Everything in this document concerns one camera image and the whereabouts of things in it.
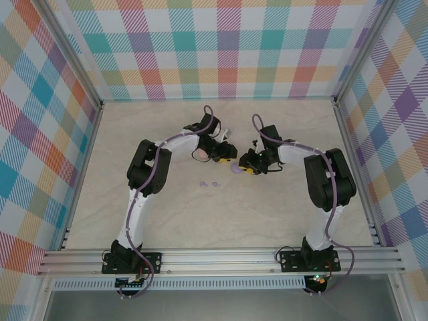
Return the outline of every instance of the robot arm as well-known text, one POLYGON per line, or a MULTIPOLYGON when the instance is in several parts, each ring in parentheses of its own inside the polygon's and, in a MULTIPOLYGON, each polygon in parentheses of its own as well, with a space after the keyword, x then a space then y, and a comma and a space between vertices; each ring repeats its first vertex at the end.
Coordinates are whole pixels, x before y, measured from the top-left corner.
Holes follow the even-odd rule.
MULTIPOLYGON (((260 132, 275 140, 283 141, 274 125, 263 127, 260 132)), ((325 257, 330 256, 333 249, 325 234, 333 204, 332 177, 324 159, 319 154, 295 146, 294 140, 285 140, 285 142, 289 144, 272 142, 261 136, 259 140, 253 141, 254 149, 249 149, 240 158, 239 167, 254 175, 272 172, 270 166, 273 164, 291 164, 305 169, 309 196, 317 207, 317 214, 303 239, 301 254, 306 267, 312 270, 319 263, 325 264, 325 257)), ((341 150, 334 148, 324 154, 332 165, 333 179, 336 181, 338 191, 337 207, 329 228, 329 232, 334 233, 338 218, 345 206, 349 204, 351 197, 356 194, 356 185, 341 150)))
MULTIPOLYGON (((135 204, 130 213, 128 233, 133 245, 137 249, 142 247, 144 218, 154 195, 161 191, 167 181, 171 161, 177 161, 183 155, 189 155, 197 149, 203 150, 216 163, 230 161, 237 157, 237 149, 226 141, 231 135, 231 131, 228 129, 222 130, 220 121, 216 117, 213 117, 210 127, 203 133, 190 134, 205 128, 209 124, 210 119, 211 115, 205 114, 201 122, 184 127, 180 131, 182 135, 163 144, 158 155, 157 169, 152 180, 136 194, 137 189, 146 182, 152 171, 152 165, 148 162, 154 160, 158 146, 161 145, 162 141, 151 142, 143 140, 139 144, 126 174, 128 186, 130 187, 126 213, 129 213, 130 206, 135 199, 135 204)), ((122 273, 134 271, 141 265, 140 258, 132 250, 132 246, 126 236, 126 218, 127 216, 118 237, 112 243, 111 252, 113 255, 106 255, 110 260, 106 265, 119 265, 122 267, 120 269, 122 273)), ((108 266, 103 270, 111 270, 110 268, 108 266)))

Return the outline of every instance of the metal mounting plate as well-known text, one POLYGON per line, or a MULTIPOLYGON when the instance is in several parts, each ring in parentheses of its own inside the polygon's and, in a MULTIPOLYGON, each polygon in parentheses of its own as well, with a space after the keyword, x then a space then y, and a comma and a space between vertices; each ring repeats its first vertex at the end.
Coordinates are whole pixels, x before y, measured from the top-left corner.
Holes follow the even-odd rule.
MULTIPOLYGON (((259 249, 156 249, 161 252, 159 277, 189 276, 274 276, 283 275, 275 259, 276 248, 259 249)), ((355 264, 352 274, 404 273, 404 263, 395 247, 352 247, 355 264)), ((101 249, 47 251, 39 269, 45 278, 105 277, 101 274, 101 249)), ((341 271, 345 274, 351 263, 346 249, 337 249, 341 271)), ((288 275, 312 275, 313 272, 287 272, 288 275)))
MULTIPOLYGON (((142 252, 143 256, 152 264, 154 274, 159 274, 161 272, 162 265, 162 253, 159 252, 142 252)), ((134 271, 129 271, 128 266, 124 265, 120 262, 120 260, 116 259, 116 256, 113 253, 105 253, 104 260, 101 269, 102 274, 139 274, 140 268, 137 267, 134 271)), ((150 273, 149 267, 144 264, 142 268, 144 274, 150 273)))
MULTIPOLYGON (((329 260, 332 272, 339 272, 340 261, 336 251, 332 252, 332 258, 329 260)), ((297 251, 281 251, 280 252, 281 271, 283 272, 310 272, 305 265, 302 255, 297 251)), ((321 265, 318 269, 312 270, 312 273, 329 272, 330 266, 321 265)))

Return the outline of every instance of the plaid wall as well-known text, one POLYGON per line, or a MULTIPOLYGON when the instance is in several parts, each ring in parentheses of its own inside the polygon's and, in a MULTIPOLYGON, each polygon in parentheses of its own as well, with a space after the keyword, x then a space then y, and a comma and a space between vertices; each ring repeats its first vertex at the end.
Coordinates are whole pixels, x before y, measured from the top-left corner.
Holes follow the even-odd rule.
POLYGON ((407 263, 412 305, 428 316, 428 1, 402 0, 343 112, 388 245, 407 263))
POLYGON ((333 96, 336 96, 338 94, 338 91, 343 84, 343 80, 345 79, 346 75, 348 74, 349 68, 354 63, 355 58, 357 57, 357 55, 360 51, 361 45, 366 40, 366 38, 368 36, 368 32, 370 31, 370 28, 372 27, 373 23, 375 22, 375 20, 377 18, 377 15, 379 14, 379 11, 381 10, 383 2, 384 2, 384 0, 376 0, 376 4, 372 8, 372 11, 370 12, 370 16, 368 17, 367 22, 364 25, 364 28, 362 29, 361 34, 358 37, 358 40, 356 41, 355 46, 352 49, 351 54, 348 57, 348 60, 346 61, 346 65, 343 68, 342 73, 340 74, 339 80, 338 80, 336 86, 334 87, 334 90, 332 93, 333 96))
POLYGON ((66 13, 56 3, 65 0, 49 1, 115 100, 331 96, 360 13, 374 3, 67 0, 66 13))
POLYGON ((30 0, 0 0, 0 320, 22 320, 96 109, 30 0))

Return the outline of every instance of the table surface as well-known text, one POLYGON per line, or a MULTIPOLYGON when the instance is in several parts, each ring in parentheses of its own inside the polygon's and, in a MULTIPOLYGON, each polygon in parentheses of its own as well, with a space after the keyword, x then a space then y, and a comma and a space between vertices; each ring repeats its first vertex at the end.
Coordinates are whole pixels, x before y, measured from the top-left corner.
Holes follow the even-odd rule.
MULTIPOLYGON (((322 150, 343 141, 329 100, 191 100, 107 103, 96 137, 66 247, 109 248, 128 204, 126 171, 139 142, 170 137, 198 122, 209 104, 238 158, 257 139, 251 115, 275 124, 283 139, 322 150)), ((143 228, 145 248, 275 247, 301 245, 316 209, 303 169, 285 165, 280 173, 235 174, 231 163, 187 158, 170 165, 167 183, 151 204, 143 228), (200 186, 204 181, 208 187, 200 186), (211 183, 217 182, 220 187, 211 183)), ((359 196, 340 218, 335 240, 371 246, 359 196)))

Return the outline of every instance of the enclosure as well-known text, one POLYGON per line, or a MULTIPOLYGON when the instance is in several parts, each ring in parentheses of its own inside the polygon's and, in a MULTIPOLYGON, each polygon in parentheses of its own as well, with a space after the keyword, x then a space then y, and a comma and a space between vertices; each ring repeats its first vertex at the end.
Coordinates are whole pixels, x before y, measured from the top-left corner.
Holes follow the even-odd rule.
POLYGON ((105 318, 130 320, 427 318, 426 1, 0 6, 2 320, 57 320, 63 309, 81 320, 102 313, 85 309, 96 302, 105 318), (141 231, 142 250, 162 253, 160 274, 143 297, 116 301, 102 253, 126 218, 129 164, 142 140, 201 121, 204 105, 237 159, 170 164, 141 231), (305 170, 231 170, 260 139, 255 113, 284 140, 346 156, 358 192, 332 238, 355 259, 335 248, 342 271, 330 287, 352 270, 335 294, 309 297, 314 272, 276 261, 279 248, 302 246, 317 214, 305 170))

